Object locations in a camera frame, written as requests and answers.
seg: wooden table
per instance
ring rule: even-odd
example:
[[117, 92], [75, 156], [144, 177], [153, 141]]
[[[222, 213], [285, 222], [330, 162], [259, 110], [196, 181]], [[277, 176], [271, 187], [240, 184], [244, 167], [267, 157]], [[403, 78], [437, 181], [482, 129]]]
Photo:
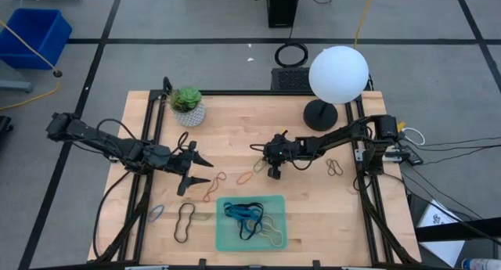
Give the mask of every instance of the wooden table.
[[[122, 121], [136, 136], [141, 135], [146, 112], [148, 92], [129, 92]], [[386, 113], [380, 92], [364, 92], [366, 115]], [[199, 184], [187, 190], [184, 197], [176, 196], [180, 177], [155, 172], [150, 209], [158, 204], [165, 206], [164, 213], [154, 223], [147, 223], [142, 248], [144, 265], [197, 265], [206, 258], [208, 265], [269, 265], [307, 266], [320, 260], [322, 266], [370, 265], [366, 230], [359, 194], [353, 189], [355, 163], [351, 144], [326, 152], [306, 171], [298, 171], [291, 164], [282, 166], [282, 179], [273, 180], [266, 169], [247, 182], [237, 185], [242, 173], [251, 171], [260, 153], [249, 149], [251, 143], [266, 143], [277, 132], [289, 131], [294, 136], [322, 135], [305, 126], [302, 119], [305, 105], [313, 96], [204, 96], [207, 116], [196, 128], [184, 128], [166, 109], [160, 144], [174, 148], [179, 136], [189, 132], [188, 140], [197, 141], [197, 149], [214, 167], [192, 166], [191, 175], [212, 179], [219, 171], [228, 178], [221, 182], [211, 202], [202, 201], [210, 183]], [[336, 105], [339, 120], [333, 130], [345, 126], [347, 117], [344, 105]], [[153, 137], [154, 124], [150, 130]], [[121, 129], [119, 134], [127, 138]], [[339, 162], [342, 176], [327, 174], [326, 159]], [[388, 174], [400, 176], [397, 164], [385, 164]], [[112, 164], [106, 189], [122, 176], [121, 164]], [[132, 176], [123, 181], [104, 203], [99, 222], [99, 251], [110, 244], [124, 223]], [[417, 260], [420, 260], [413, 224], [401, 182], [380, 176], [380, 191], [384, 203], [387, 225], [399, 242]], [[273, 252], [219, 252], [215, 249], [215, 201], [220, 196], [283, 195], [287, 210], [288, 248]], [[187, 243], [177, 243], [173, 238], [178, 209], [182, 203], [196, 205], [196, 213], [209, 216], [206, 221], [193, 221]], [[380, 233], [377, 235], [380, 261], [384, 261]], [[128, 257], [132, 257], [135, 230], [131, 232]]]

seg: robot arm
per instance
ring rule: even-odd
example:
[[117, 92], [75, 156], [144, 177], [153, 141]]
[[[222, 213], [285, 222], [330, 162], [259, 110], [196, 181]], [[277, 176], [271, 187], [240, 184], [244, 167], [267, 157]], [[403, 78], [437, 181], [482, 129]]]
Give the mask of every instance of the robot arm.
[[213, 165], [204, 160], [195, 150], [195, 141], [191, 141], [187, 148], [182, 147], [182, 143], [188, 137], [187, 132], [179, 139], [178, 147], [171, 151], [169, 147], [151, 142], [120, 139], [88, 126], [70, 113], [54, 113], [46, 131], [48, 138], [53, 141], [81, 142], [97, 149], [108, 159], [116, 158], [125, 166], [125, 170], [133, 173], [146, 174], [153, 170], [160, 170], [181, 175], [182, 180], [177, 192], [179, 196], [183, 196], [191, 185], [210, 181], [189, 177], [192, 162], [207, 167], [213, 167]]
[[[374, 122], [375, 125], [374, 136], [372, 130], [367, 127], [370, 122]], [[366, 135], [367, 128], [371, 131], [371, 136]], [[323, 156], [328, 149], [354, 140], [362, 141], [366, 145], [366, 150], [360, 156], [364, 169], [378, 175], [383, 172], [382, 158], [386, 148], [398, 140], [396, 120], [387, 114], [360, 118], [321, 137], [297, 137], [294, 141], [289, 141], [285, 138], [286, 133], [287, 131], [276, 134], [272, 141], [263, 145], [263, 160], [271, 165], [268, 176], [274, 179], [280, 179], [279, 167], [287, 161], [314, 161]]]

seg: blue bin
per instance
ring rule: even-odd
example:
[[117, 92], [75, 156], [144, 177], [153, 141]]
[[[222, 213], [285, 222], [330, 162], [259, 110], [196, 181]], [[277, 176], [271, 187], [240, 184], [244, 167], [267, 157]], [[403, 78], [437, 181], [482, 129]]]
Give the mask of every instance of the blue bin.
[[[71, 26], [56, 9], [17, 9], [7, 25], [53, 65], [71, 34]], [[0, 33], [0, 59], [16, 69], [52, 69], [5, 28]]]

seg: black lamp stand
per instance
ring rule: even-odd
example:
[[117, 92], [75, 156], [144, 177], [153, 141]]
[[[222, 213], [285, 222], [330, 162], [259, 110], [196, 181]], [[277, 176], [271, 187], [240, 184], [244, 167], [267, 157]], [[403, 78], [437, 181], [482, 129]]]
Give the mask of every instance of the black lamp stand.
[[333, 104], [316, 99], [306, 105], [303, 119], [311, 129], [327, 131], [336, 124], [337, 110]]

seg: translucent green container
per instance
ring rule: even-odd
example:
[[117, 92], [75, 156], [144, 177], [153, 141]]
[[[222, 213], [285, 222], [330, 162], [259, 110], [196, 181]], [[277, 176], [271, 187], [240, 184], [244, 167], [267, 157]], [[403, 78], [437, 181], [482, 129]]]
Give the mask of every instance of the translucent green container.
[[[240, 238], [240, 227], [235, 218], [225, 215], [225, 203], [261, 203], [264, 207], [262, 222], [272, 224], [271, 216], [275, 222], [275, 229], [282, 232], [263, 232], [273, 239], [255, 234], [249, 240]], [[252, 250], [284, 250], [287, 248], [287, 223], [285, 218], [285, 200], [283, 196], [229, 196], [218, 198], [216, 203], [216, 250], [219, 251], [252, 251]]]

